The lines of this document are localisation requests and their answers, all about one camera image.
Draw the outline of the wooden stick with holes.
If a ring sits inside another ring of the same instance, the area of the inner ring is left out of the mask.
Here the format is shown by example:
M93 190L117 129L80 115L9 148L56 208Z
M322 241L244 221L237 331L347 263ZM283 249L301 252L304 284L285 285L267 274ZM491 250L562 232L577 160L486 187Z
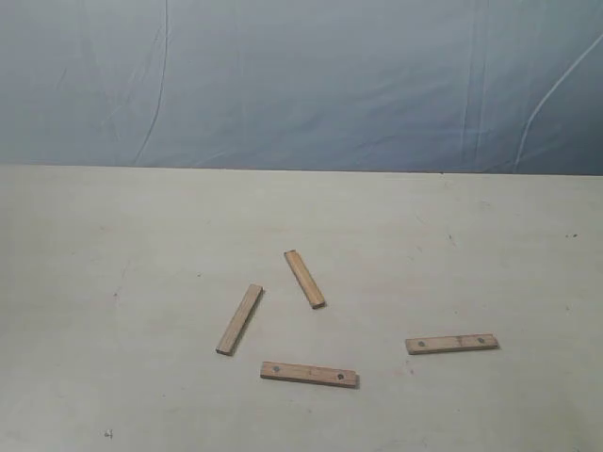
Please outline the wooden stick with holes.
M261 379L274 379L354 389L359 376L353 370L295 363L262 362Z
M497 338L489 333L408 338L404 341L404 345L410 355L479 351L500 348Z

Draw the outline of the grey-blue backdrop cloth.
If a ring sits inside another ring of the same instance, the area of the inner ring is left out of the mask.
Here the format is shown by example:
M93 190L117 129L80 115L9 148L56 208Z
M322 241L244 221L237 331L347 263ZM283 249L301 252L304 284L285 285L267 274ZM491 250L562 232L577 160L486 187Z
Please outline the grey-blue backdrop cloth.
M598 1L5 1L15 164L600 174Z

